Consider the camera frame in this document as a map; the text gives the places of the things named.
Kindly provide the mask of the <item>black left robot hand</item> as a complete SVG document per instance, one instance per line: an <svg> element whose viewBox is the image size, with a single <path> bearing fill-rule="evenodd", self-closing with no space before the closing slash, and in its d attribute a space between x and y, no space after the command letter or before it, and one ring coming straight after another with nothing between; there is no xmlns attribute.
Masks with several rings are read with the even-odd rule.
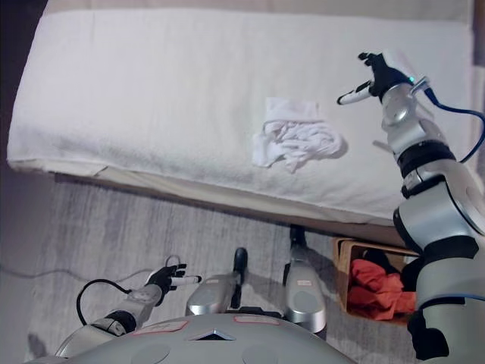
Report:
<svg viewBox="0 0 485 364"><path fill-rule="evenodd" d="M159 287L163 293L176 290L178 287L200 284L202 277L200 275L186 275L187 264L164 266L157 271L153 271L145 283L146 285L154 284Z"/></svg>

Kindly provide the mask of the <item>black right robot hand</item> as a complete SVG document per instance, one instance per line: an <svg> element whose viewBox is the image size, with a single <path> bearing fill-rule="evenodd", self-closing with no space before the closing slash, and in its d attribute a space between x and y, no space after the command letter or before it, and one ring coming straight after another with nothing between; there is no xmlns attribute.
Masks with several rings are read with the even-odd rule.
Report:
<svg viewBox="0 0 485 364"><path fill-rule="evenodd" d="M378 54L362 52L358 55L358 60L371 69L372 78L341 95L336 100L338 105L360 102L369 97L382 100L384 94L394 86L402 83L411 86L415 84L415 72L405 56L399 52L384 51Z"/></svg>

